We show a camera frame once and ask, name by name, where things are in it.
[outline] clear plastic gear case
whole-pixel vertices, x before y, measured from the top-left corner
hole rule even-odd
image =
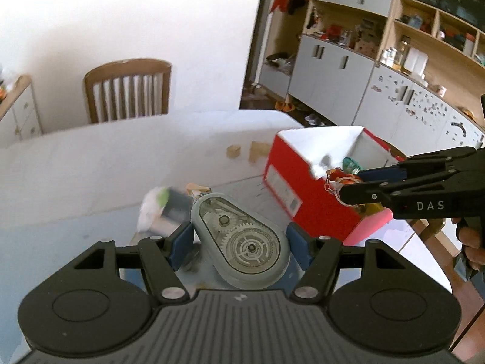
[[[289,263],[285,233],[229,196],[203,195],[193,205],[191,219],[217,271],[232,286],[264,289],[285,273]]]

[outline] wooden chair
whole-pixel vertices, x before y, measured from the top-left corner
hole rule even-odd
[[[131,59],[89,71],[84,88],[91,123],[168,113],[172,65]]]

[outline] red box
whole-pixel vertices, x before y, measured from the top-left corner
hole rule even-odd
[[[311,166],[323,157],[330,167],[342,166],[347,156],[363,169],[392,165],[390,147],[363,127],[316,127],[279,132],[264,171],[264,181],[285,211],[311,236],[328,235],[347,245],[356,244],[392,219],[384,210],[361,219],[341,205],[325,188],[325,177],[316,179]]]

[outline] white drawer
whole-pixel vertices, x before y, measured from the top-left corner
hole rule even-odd
[[[263,64],[259,82],[273,93],[285,98],[288,93],[289,79],[289,75],[283,74],[281,71],[278,71],[270,65]]]
[[[15,119],[17,120],[17,124],[20,129],[23,128],[27,118],[31,114],[34,109],[33,104],[33,95],[32,95],[32,87],[29,86],[28,88],[23,91],[17,101],[13,104],[12,109],[14,110]]]
[[[9,109],[0,121],[0,148],[9,147],[11,144],[20,141],[14,112]]]
[[[39,120],[37,118],[37,113],[33,110],[27,118],[25,125],[20,130],[20,136],[23,140],[29,138],[35,138],[42,134],[40,131]]]

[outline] table surface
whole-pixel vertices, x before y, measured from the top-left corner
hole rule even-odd
[[[272,142],[278,131],[300,127],[277,111],[170,114],[57,132],[0,149],[0,262],[8,264],[0,273],[0,364],[9,362],[22,340],[16,308],[23,296],[99,239],[127,245],[146,192],[156,186],[182,189],[188,182],[224,190],[260,176],[266,159],[249,163],[251,142]],[[236,159],[226,157],[232,144],[242,146]],[[244,190],[231,190],[251,206]],[[392,220],[373,237],[451,290],[406,222]],[[339,283],[359,276],[350,270]],[[19,346],[12,361],[24,351]]]

